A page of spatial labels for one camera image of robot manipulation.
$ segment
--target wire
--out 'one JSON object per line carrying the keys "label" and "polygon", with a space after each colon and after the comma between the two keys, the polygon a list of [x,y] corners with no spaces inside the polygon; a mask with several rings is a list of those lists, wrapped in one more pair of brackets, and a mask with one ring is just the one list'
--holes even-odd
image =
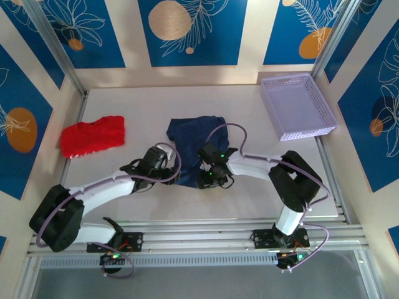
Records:
{"label": "wire", "polygon": [[223,125],[217,126],[215,129],[213,129],[213,130],[209,133],[209,135],[208,135],[208,137],[207,137],[207,139],[206,139],[206,142],[208,142],[208,141],[211,139],[211,137],[212,137],[212,135],[214,134],[214,132],[218,131],[219,129],[224,128],[225,126],[237,126],[238,128],[242,129],[242,131],[244,132],[244,140],[243,140],[243,142],[241,143],[241,146],[239,147],[239,153],[240,153],[241,155],[243,155],[243,148],[244,148],[245,142],[247,141],[248,133],[247,133],[247,130],[245,130],[245,128],[244,128],[243,126],[241,126],[241,125],[239,125],[239,124],[237,124],[237,123],[224,123]]}
{"label": "wire", "polygon": [[234,184],[235,180],[233,179],[233,177],[229,176],[229,178],[231,178],[231,184],[229,186],[227,186],[227,187],[223,187],[223,185],[221,183],[219,183],[220,188],[229,189]]}
{"label": "wire", "polygon": [[147,191],[151,190],[152,187],[153,187],[154,185],[155,185],[155,184],[151,184],[151,187],[149,187],[149,188],[147,188],[147,189],[145,189],[145,190],[143,190],[143,191],[136,191],[135,193],[144,193],[144,192],[147,192]]}
{"label": "wire", "polygon": [[326,229],[324,226],[321,225],[316,225],[316,224],[310,224],[310,223],[303,223],[304,226],[307,227],[313,227],[316,229],[322,229],[325,231],[325,239],[323,240],[323,242],[315,249],[313,250],[306,258],[304,258],[303,260],[301,260],[300,262],[297,262],[295,265],[293,265],[290,268],[287,268],[285,270],[282,270],[284,272],[286,271],[293,271],[296,267],[299,267],[300,265],[302,265],[304,262],[306,262],[307,260],[309,260],[312,256],[314,256],[318,251],[321,250],[321,248],[325,245],[325,243],[328,241],[328,239],[330,238],[330,232],[328,229]]}
{"label": "wire", "polygon": [[137,162],[140,162],[141,159],[134,159],[132,162],[130,162],[130,166],[134,166]]}
{"label": "wire", "polygon": [[[135,174],[134,174],[134,175],[129,175],[129,174],[127,174],[127,175],[117,176],[117,177],[114,177],[114,178],[104,179],[103,181],[100,181],[100,182],[97,182],[97,183],[94,183],[94,184],[92,184],[92,185],[89,185],[89,186],[84,187],[83,190],[79,190],[79,191],[77,191],[77,192],[71,194],[71,195],[68,196],[67,198],[65,198],[65,199],[64,199],[57,207],[55,207],[55,209],[50,213],[50,215],[49,215],[49,216],[46,218],[46,220],[43,222],[43,225],[42,225],[42,227],[39,229],[39,232],[37,233],[37,236],[36,236],[36,245],[37,245],[38,247],[40,247],[40,248],[47,247],[47,245],[46,245],[46,244],[42,244],[42,243],[40,242],[40,240],[42,239],[43,233],[44,233],[46,227],[49,225],[51,219],[53,219],[53,217],[58,213],[59,210],[62,209],[62,207],[63,207],[64,205],[66,205],[69,201],[71,201],[71,200],[72,200],[73,198],[75,198],[76,196],[81,195],[81,194],[84,194],[84,192],[90,191],[90,190],[92,190],[92,189],[95,189],[95,188],[97,188],[97,187],[99,187],[99,186],[102,186],[102,185],[104,185],[104,184],[107,184],[107,183],[109,183],[109,182],[117,181],[117,180],[119,180],[119,179],[144,179],[144,180],[146,180],[146,181],[153,182],[153,183],[165,183],[165,182],[171,181],[172,179],[174,179],[175,177],[177,177],[177,175],[179,174],[179,172],[180,172],[180,170],[181,170],[181,157],[180,157],[179,152],[177,152],[177,150],[176,150],[176,148],[175,148],[174,146],[169,145],[168,143],[159,142],[159,143],[157,143],[155,146],[158,146],[158,145],[166,145],[166,146],[169,146],[169,147],[176,153],[176,157],[177,157],[177,159],[178,159],[178,165],[179,165],[179,166],[178,166],[177,171],[176,171],[172,176],[170,176],[169,178],[166,178],[166,179],[153,179],[153,178],[148,178],[148,177],[146,177],[146,176],[139,176],[139,175],[135,175]],[[101,247],[103,247],[103,248],[105,248],[105,249],[109,249],[109,250],[111,250],[111,251],[113,251],[113,252],[116,252],[116,253],[122,255],[129,263],[131,263],[131,265],[132,265],[132,267],[133,267],[132,272],[131,272],[130,274],[128,274],[128,275],[124,275],[124,276],[120,276],[120,277],[119,277],[119,276],[110,276],[110,275],[108,275],[109,277],[112,277],[112,278],[126,278],[126,277],[129,277],[129,276],[133,275],[133,273],[134,273],[134,264],[133,264],[133,261],[132,261],[126,254],[123,254],[123,253],[119,252],[117,249],[112,248],[112,247],[110,247],[110,246],[108,246],[108,245],[106,245],[106,244],[101,244],[101,243],[94,243],[94,244],[95,244],[95,245],[98,245],[98,246],[101,246]]]}
{"label": "wire", "polygon": [[124,248],[126,245],[129,245],[129,243],[127,241],[125,241],[125,243],[123,243],[121,246],[118,247],[118,250],[121,250],[122,248]]}
{"label": "wire", "polygon": [[324,231],[326,232],[325,239],[324,239],[324,241],[320,244],[320,246],[318,246],[318,247],[317,247],[313,252],[311,252],[306,258],[304,258],[304,259],[301,260],[300,262],[296,263],[293,267],[284,270],[284,271],[292,271],[292,270],[295,269],[297,266],[302,265],[303,262],[305,262],[306,260],[308,260],[309,258],[311,258],[316,252],[318,252],[318,251],[325,245],[325,243],[328,241],[328,239],[329,239],[329,237],[330,237],[329,231],[328,231],[324,226],[315,225],[315,224],[305,224],[305,223],[303,223],[302,221],[303,221],[303,219],[305,218],[307,212],[310,211],[311,207],[312,207],[313,205],[317,204],[318,202],[324,201],[324,200],[326,200],[327,198],[329,198],[329,197],[331,196],[331,192],[330,192],[330,190],[323,184],[323,182],[321,182],[319,179],[315,178],[313,175],[311,175],[311,174],[308,173],[307,171],[304,171],[303,169],[300,169],[299,167],[297,167],[297,166],[295,166],[295,165],[293,165],[293,164],[290,164],[290,163],[288,163],[288,162],[281,161],[281,160],[276,160],[276,159],[268,159],[268,158],[265,158],[265,157],[244,155],[244,154],[243,154],[243,148],[244,148],[245,142],[247,141],[247,136],[248,136],[248,134],[247,134],[247,131],[245,130],[245,128],[244,128],[243,126],[237,124],[237,123],[225,123],[225,124],[223,124],[223,125],[217,126],[217,127],[216,127],[215,129],[213,129],[213,130],[211,131],[211,133],[208,135],[208,138],[206,139],[206,142],[208,142],[208,141],[211,139],[211,136],[214,134],[214,132],[216,132],[217,130],[219,130],[220,128],[223,128],[223,127],[225,127],[225,126],[237,126],[238,128],[242,129],[242,131],[244,132],[244,140],[243,140],[243,142],[241,143],[241,146],[239,147],[239,152],[240,152],[240,154],[241,154],[244,158],[251,158],[251,159],[264,160],[264,161],[267,161],[267,162],[270,162],[270,163],[278,163],[278,164],[282,164],[282,165],[284,165],[284,166],[290,167],[290,168],[293,169],[294,171],[297,171],[298,173],[301,173],[301,174],[303,174],[304,176],[306,176],[306,177],[308,177],[309,179],[311,179],[313,182],[315,182],[316,184],[318,184],[318,185],[319,185],[322,189],[324,189],[325,192],[326,192],[326,195],[325,195],[324,197],[322,197],[322,198],[320,198],[320,199],[318,199],[318,200],[316,200],[316,201],[313,201],[313,202],[311,202],[311,203],[309,203],[309,204],[306,203],[305,211],[304,211],[304,213],[303,213],[303,215],[302,215],[302,217],[301,217],[301,219],[300,219],[300,221],[299,221],[300,225],[306,225],[306,226],[309,226],[309,227],[315,227],[315,228],[320,228],[320,229],[324,230]]}
{"label": "wire", "polygon": [[297,239],[295,239],[295,245],[299,245],[302,248],[305,248],[305,246],[303,246]]}
{"label": "wire", "polygon": [[116,278],[116,279],[128,278],[128,277],[131,277],[135,273],[135,270],[136,270],[135,269],[135,264],[133,263],[133,260],[127,254],[125,254],[124,252],[119,251],[119,250],[117,250],[115,248],[112,248],[111,246],[103,244],[103,243],[93,242],[93,244],[97,245],[97,246],[100,246],[100,247],[103,247],[105,249],[108,249],[108,250],[110,250],[112,252],[115,252],[116,254],[119,254],[120,256],[122,256],[125,260],[127,260],[132,265],[132,271],[129,274],[116,276],[116,275],[110,275],[109,273],[107,273],[105,271],[105,264],[106,264],[106,262],[105,262],[105,263],[102,264],[102,267],[101,267],[101,271],[102,271],[102,273],[103,273],[103,275],[105,277]]}
{"label": "wire", "polygon": [[130,255],[133,252],[134,249],[135,249],[134,246],[130,246],[130,250],[129,250],[129,254],[128,255]]}
{"label": "wire", "polygon": [[283,259],[283,258],[285,258],[285,257],[291,257],[291,256],[293,256],[293,255],[297,255],[298,253],[293,251],[293,252],[282,253],[282,254],[285,254],[285,255],[284,255],[284,256],[281,255],[280,257],[277,257],[278,260]]}

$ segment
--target orange circle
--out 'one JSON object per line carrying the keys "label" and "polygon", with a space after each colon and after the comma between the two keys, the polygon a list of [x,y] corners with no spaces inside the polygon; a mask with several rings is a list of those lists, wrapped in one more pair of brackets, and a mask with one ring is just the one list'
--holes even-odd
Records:
{"label": "orange circle", "polygon": [[37,123],[32,112],[26,108],[14,108],[8,113],[6,124],[10,126],[7,139],[12,148],[23,154],[30,152],[37,138]]}
{"label": "orange circle", "polygon": [[194,49],[191,48],[191,47],[188,47],[188,48],[186,49],[186,53],[187,53],[187,54],[192,54],[192,53],[194,53]]}
{"label": "orange circle", "polygon": [[383,131],[383,123],[381,120],[379,120],[378,118],[372,120],[372,122],[370,123],[370,132],[372,132],[372,135],[375,137],[378,137],[381,135],[382,131]]}
{"label": "orange circle", "polygon": [[330,34],[331,28],[325,27],[321,28],[316,32],[310,33],[305,37],[299,46],[299,55],[304,59],[314,59],[319,56],[322,46],[325,40]]}
{"label": "orange circle", "polygon": [[70,39],[68,41],[69,47],[75,51],[83,50],[83,43],[78,39]]}

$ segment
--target cream wall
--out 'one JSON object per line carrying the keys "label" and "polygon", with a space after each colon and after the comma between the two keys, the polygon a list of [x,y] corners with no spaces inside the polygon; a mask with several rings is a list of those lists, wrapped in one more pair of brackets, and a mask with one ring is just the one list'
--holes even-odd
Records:
{"label": "cream wall", "polygon": [[337,102],[396,23],[398,16],[397,0],[382,1],[332,83],[328,84],[323,72],[317,78],[324,97],[339,121],[339,127],[324,140],[330,150],[334,171],[344,197],[352,205],[362,224],[377,261],[388,292],[387,298],[398,298],[399,294],[399,258],[387,236],[388,228],[399,225],[399,180],[375,193],[370,191]]}
{"label": "cream wall", "polygon": [[310,71],[312,64],[263,66],[280,0],[248,0],[237,66],[151,67],[137,0],[105,0],[125,69],[79,69],[87,89],[256,84],[258,72]]}
{"label": "cream wall", "polygon": [[0,261],[0,297],[8,299],[16,287],[32,238],[29,220],[48,189],[57,183],[64,163],[58,149],[61,129],[74,119],[80,99],[68,80],[64,80],[61,90],[56,87],[2,9],[0,28],[0,44],[53,107],[22,199],[0,191],[0,235],[7,237]]}

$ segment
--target navy blue cloth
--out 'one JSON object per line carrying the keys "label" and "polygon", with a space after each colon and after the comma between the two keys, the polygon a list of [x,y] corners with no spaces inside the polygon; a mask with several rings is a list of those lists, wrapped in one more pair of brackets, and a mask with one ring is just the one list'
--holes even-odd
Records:
{"label": "navy blue cloth", "polygon": [[[198,118],[172,119],[168,131],[169,140],[174,141],[176,150],[181,156],[181,173],[177,185],[198,188],[197,178],[200,174],[200,159],[198,150],[205,144],[208,135],[217,126],[225,124],[223,117],[201,116]],[[210,142],[219,150],[225,151],[229,147],[227,128],[216,131]]]}

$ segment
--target white table surface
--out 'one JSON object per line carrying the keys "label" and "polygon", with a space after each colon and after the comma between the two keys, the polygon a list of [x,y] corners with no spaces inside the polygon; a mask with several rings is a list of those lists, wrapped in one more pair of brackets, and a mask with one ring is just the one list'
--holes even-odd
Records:
{"label": "white table surface", "polygon": [[[125,117],[125,145],[89,154],[71,161],[65,186],[80,186],[117,171],[130,161],[142,158],[160,141],[169,142],[166,129],[172,118],[203,115],[223,116],[248,131],[244,151],[282,155],[297,151],[327,184],[315,139],[279,141],[259,94],[258,85],[213,87],[103,88],[91,90],[83,121],[107,115]],[[243,139],[239,128],[229,127],[231,147]],[[95,221],[107,216],[117,221],[158,221],[192,219],[277,218],[282,201],[269,181],[236,176],[232,188],[199,190],[156,184],[151,191],[132,194],[104,204],[85,217]],[[333,199],[313,208],[309,217],[337,216]]]}

